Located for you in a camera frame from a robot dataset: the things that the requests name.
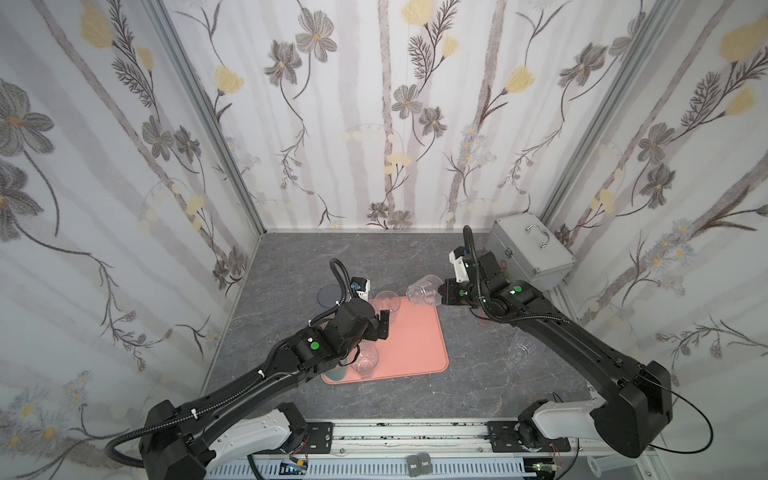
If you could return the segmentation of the pink rectangular tray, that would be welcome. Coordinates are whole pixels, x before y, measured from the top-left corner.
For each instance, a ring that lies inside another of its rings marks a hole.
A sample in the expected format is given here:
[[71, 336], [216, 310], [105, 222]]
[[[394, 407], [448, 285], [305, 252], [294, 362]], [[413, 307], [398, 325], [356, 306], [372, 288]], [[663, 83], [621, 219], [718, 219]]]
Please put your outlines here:
[[401, 298], [401, 307], [394, 314], [387, 340], [374, 342], [380, 360], [372, 378], [362, 379], [351, 367], [359, 351], [350, 354], [342, 362], [348, 368], [342, 385], [377, 380], [404, 378], [441, 373], [449, 366], [449, 357], [437, 309], [431, 306], [414, 306], [407, 298]]

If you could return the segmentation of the blue translucent cup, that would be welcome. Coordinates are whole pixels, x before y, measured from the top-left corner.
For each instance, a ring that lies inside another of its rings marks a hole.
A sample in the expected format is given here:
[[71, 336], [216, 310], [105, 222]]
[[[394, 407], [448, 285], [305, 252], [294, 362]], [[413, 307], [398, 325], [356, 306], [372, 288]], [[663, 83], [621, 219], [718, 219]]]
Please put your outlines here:
[[328, 284], [320, 288], [316, 295], [317, 303], [323, 309], [330, 309], [342, 299], [342, 290], [338, 284]]

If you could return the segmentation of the clear faceted glass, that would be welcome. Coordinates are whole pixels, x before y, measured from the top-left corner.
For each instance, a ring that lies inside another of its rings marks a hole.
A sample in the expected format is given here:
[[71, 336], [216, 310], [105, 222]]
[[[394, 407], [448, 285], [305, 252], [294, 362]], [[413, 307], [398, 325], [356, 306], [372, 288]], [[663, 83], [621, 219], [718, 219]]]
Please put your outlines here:
[[439, 291], [442, 285], [440, 277], [429, 274], [411, 284], [406, 290], [406, 297], [414, 306], [436, 307], [442, 303]]
[[380, 355], [375, 343], [365, 341], [359, 344], [359, 353], [351, 367], [360, 378], [368, 379], [376, 372], [379, 360]]
[[394, 315], [401, 307], [401, 297], [393, 291], [382, 291], [374, 297], [373, 306], [377, 313], [386, 310]]

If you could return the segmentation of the teal textured cup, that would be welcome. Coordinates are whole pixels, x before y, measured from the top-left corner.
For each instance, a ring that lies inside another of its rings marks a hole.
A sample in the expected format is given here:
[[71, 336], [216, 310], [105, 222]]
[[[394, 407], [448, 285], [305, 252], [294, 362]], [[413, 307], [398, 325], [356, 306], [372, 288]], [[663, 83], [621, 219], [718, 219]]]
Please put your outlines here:
[[327, 383], [339, 383], [347, 376], [348, 368], [346, 366], [336, 367], [323, 374], [323, 379]]

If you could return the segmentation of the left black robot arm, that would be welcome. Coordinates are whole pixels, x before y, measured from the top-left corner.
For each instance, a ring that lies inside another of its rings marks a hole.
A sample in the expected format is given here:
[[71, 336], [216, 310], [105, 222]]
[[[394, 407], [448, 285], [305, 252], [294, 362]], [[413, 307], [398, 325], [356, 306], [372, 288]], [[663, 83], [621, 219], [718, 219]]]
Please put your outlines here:
[[214, 444], [266, 401], [355, 360], [362, 341], [385, 339], [387, 322], [352, 288], [352, 277], [337, 258], [329, 261], [341, 295], [330, 309], [278, 341], [264, 361], [224, 387], [175, 406], [155, 405], [142, 428], [120, 434], [105, 455], [143, 469], [150, 479], [202, 479], [220, 455]]

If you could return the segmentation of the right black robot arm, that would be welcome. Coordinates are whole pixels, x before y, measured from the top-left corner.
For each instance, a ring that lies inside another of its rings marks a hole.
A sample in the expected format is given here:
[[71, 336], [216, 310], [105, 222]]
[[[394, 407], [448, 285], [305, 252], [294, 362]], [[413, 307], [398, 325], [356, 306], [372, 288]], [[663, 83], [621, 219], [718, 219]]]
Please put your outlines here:
[[493, 253], [459, 246], [449, 254], [454, 275], [439, 287], [441, 301], [482, 311], [492, 322], [517, 327], [574, 368], [595, 390], [580, 402], [538, 400], [517, 417], [514, 438], [538, 449], [561, 438], [600, 440], [638, 458], [673, 419], [671, 374], [607, 345], [569, 319], [529, 283], [510, 281]]

